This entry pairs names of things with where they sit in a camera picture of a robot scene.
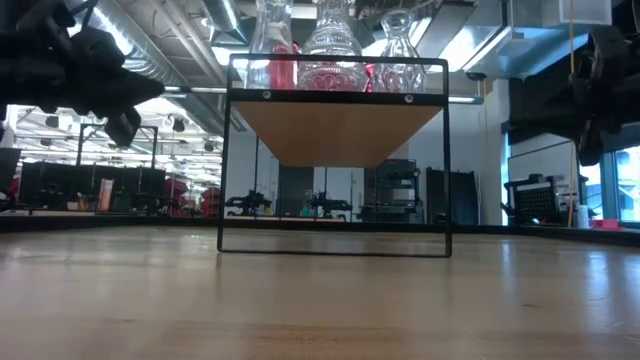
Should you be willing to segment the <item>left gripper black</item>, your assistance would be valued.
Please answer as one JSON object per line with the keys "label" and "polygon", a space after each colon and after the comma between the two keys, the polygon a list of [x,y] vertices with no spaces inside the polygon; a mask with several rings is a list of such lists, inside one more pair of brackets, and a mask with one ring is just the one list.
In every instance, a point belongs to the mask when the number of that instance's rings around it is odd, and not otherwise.
{"label": "left gripper black", "polygon": [[[67,29],[75,24],[61,0],[1,0],[1,110],[33,104],[33,89],[64,79],[60,53],[70,49]],[[164,85],[124,68],[114,37],[83,28],[74,35],[74,56],[91,110],[102,115],[128,110],[164,93]]]}

